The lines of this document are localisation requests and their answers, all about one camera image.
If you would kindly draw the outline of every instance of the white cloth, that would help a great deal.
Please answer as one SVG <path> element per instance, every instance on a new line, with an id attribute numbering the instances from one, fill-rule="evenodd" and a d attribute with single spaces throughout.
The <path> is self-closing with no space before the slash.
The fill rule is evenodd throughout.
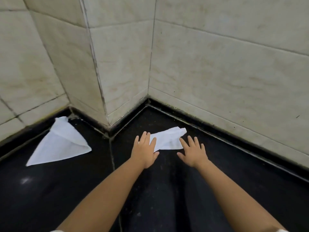
<path id="1" fill-rule="evenodd" d="M 153 138 L 157 138 L 154 151 L 157 150 L 178 150 L 182 149 L 179 138 L 183 136 L 187 130 L 185 128 L 174 127 L 162 132 L 150 135 L 150 143 Z"/>
<path id="2" fill-rule="evenodd" d="M 65 160 L 91 151 L 87 141 L 63 116 L 56 118 L 49 133 L 39 143 L 26 166 Z"/>

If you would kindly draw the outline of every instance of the dark floor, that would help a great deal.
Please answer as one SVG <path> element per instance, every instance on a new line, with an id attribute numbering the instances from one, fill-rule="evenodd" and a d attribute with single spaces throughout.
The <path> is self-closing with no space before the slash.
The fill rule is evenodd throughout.
<path id="1" fill-rule="evenodd" d="M 90 153 L 25 167 L 40 137 L 0 162 L 0 231 L 54 230 L 112 172 L 109 141 L 81 120 L 71 124 Z M 136 135 L 175 126 L 197 136 L 209 159 L 290 232 L 309 231 L 307 182 L 150 107 L 112 141 L 115 167 L 129 159 Z M 161 150 L 140 175 L 121 211 L 122 231 L 233 231 L 207 184 L 176 152 Z M 112 231 L 120 231 L 118 220 Z"/>

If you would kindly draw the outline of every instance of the right hand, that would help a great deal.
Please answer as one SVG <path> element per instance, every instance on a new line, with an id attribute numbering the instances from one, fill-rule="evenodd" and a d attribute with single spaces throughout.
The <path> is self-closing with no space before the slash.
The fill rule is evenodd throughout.
<path id="1" fill-rule="evenodd" d="M 180 152 L 177 152 L 177 156 L 187 165 L 197 168 L 198 164 L 208 162 L 208 157 L 206 155 L 204 144 L 198 143 L 197 137 L 194 137 L 194 141 L 191 136 L 188 136 L 189 145 L 180 138 L 180 143 L 184 149 L 185 155 Z"/>

